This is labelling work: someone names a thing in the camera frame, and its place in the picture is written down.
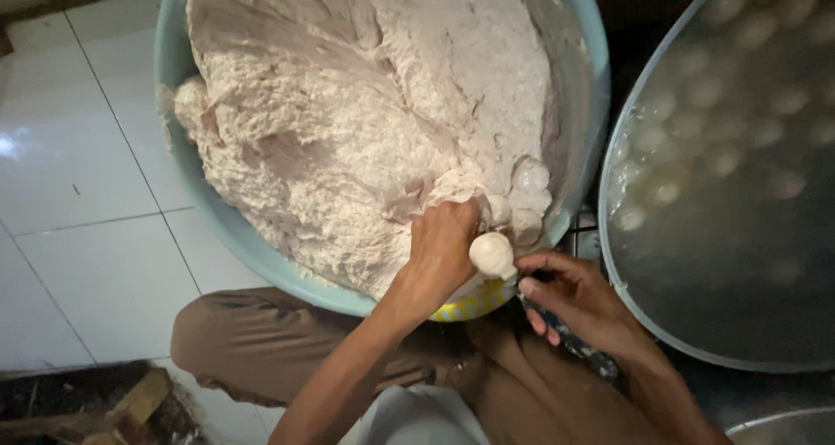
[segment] light blue basin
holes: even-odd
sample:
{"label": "light blue basin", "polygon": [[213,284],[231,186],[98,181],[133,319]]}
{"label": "light blue basin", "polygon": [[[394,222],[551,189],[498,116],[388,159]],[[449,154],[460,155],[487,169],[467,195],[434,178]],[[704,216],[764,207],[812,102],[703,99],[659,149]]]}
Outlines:
{"label": "light blue basin", "polygon": [[[555,244],[569,227],[594,177],[605,139],[609,113],[609,53],[603,24],[594,0],[525,0],[531,17],[543,32],[551,58],[559,58],[552,82],[560,104],[559,133],[555,133],[552,176],[564,183],[546,217],[544,241]],[[185,1],[162,0],[154,49],[157,85],[178,87],[197,74],[188,34]],[[157,93],[160,105],[160,94]],[[348,315],[368,315],[377,303],[370,297],[318,278],[269,246],[240,212],[227,205],[203,175],[196,146],[188,141],[173,112],[166,114],[172,152],[180,178],[191,193],[200,215],[221,242],[250,269],[303,301]]]}

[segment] white tile floor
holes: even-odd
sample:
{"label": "white tile floor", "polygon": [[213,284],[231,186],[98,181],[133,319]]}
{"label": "white tile floor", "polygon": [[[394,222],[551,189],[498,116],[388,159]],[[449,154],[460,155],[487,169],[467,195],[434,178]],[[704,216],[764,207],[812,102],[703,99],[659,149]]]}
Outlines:
{"label": "white tile floor", "polygon": [[[0,58],[0,371],[164,358],[177,311],[264,286],[180,184],[154,111],[160,0],[13,23]],[[169,369],[216,444],[260,444],[282,409]]]}

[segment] knee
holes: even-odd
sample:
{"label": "knee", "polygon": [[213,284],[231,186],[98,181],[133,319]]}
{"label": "knee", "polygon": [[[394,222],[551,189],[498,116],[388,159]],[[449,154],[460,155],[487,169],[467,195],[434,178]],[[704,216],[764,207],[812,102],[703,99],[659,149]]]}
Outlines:
{"label": "knee", "polygon": [[223,306],[215,294],[205,294],[187,304],[174,319],[171,360],[181,369],[196,374],[214,348],[210,345],[223,324]]}

